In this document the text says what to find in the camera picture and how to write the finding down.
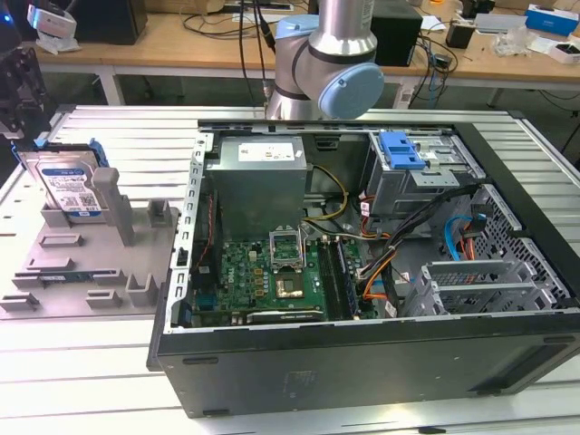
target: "metal slotted worktable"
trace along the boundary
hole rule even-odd
[[[52,141],[96,138],[133,206],[180,207],[197,119],[261,119],[239,108],[78,107]],[[471,122],[580,255],[580,178],[527,121],[506,112],[371,111],[365,119]],[[20,168],[0,190],[2,292],[43,221],[43,193]],[[148,372],[152,317],[0,322],[0,433],[578,433],[580,357],[516,396],[189,420],[163,373]]]

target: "yellow wire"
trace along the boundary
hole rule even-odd
[[[328,170],[327,168],[324,168],[320,165],[313,165],[313,166],[315,168],[318,168],[322,172],[324,172],[326,175],[328,175],[328,177],[333,179],[333,181],[338,185],[338,187],[341,188],[341,191],[343,192],[343,203],[341,204],[340,208],[337,211],[334,211],[334,213],[330,213],[329,215],[315,216],[315,217],[305,217],[303,220],[307,220],[307,221],[328,220],[328,219],[332,219],[336,216],[342,215],[342,213],[346,210],[346,206],[348,205],[348,192],[346,191],[346,188],[344,188],[343,183],[341,183],[340,180],[337,177],[335,177],[331,173],[330,170]]]

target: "floor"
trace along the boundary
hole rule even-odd
[[[88,74],[49,73],[44,76],[49,93],[61,104],[105,104],[101,86],[94,76]],[[180,95],[179,79],[175,77],[122,76],[121,87],[127,104],[143,105],[201,105],[201,106],[249,106],[247,87],[241,79],[185,78],[185,95]],[[261,82],[251,81],[256,102],[263,101]],[[395,86],[387,85],[376,107],[390,108],[395,96]],[[441,96],[438,109],[486,111],[490,89],[449,87]],[[580,96],[572,92],[552,92],[568,99],[553,102],[533,90],[506,90],[498,101],[497,110],[522,111],[525,116],[554,144],[562,149],[574,128],[580,122]],[[414,109],[427,109],[428,102],[417,99]],[[15,161],[9,150],[2,147],[0,155],[0,185],[8,177]],[[566,157],[575,163],[580,159],[580,132],[567,147]]]

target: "table leg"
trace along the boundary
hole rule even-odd
[[[185,77],[179,77],[179,95],[180,98],[185,98]]]
[[[415,88],[419,84],[419,79],[416,77],[401,77],[399,89],[392,104],[393,109],[409,109],[409,103],[415,93]]]
[[[502,93],[504,93],[504,90],[502,88],[494,89],[491,92],[491,95],[489,95],[488,107],[496,107],[496,104],[498,104],[499,97],[501,97]]]
[[[119,84],[119,76],[115,75],[112,69],[99,71],[98,74],[101,79],[102,89],[105,91],[107,103],[110,106],[124,106],[125,99]]]

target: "chip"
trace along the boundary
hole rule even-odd
[[[275,295],[280,299],[305,297],[304,279],[294,272],[275,276]]]

